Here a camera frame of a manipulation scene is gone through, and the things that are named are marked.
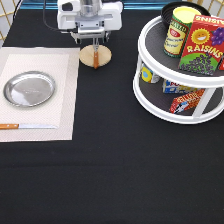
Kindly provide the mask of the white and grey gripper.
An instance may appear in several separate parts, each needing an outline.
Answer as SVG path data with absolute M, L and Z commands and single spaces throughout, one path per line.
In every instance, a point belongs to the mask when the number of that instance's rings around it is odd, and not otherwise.
M 109 39 L 112 31 L 122 27 L 123 3 L 119 0 L 58 0 L 57 24 L 79 43 L 82 39 Z

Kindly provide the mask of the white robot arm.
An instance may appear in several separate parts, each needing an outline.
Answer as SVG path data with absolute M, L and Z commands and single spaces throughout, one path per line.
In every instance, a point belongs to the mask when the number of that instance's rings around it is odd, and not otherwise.
M 79 43 L 82 39 L 109 40 L 112 31 L 122 27 L 121 1 L 58 0 L 57 24 L 61 32 L 68 32 Z

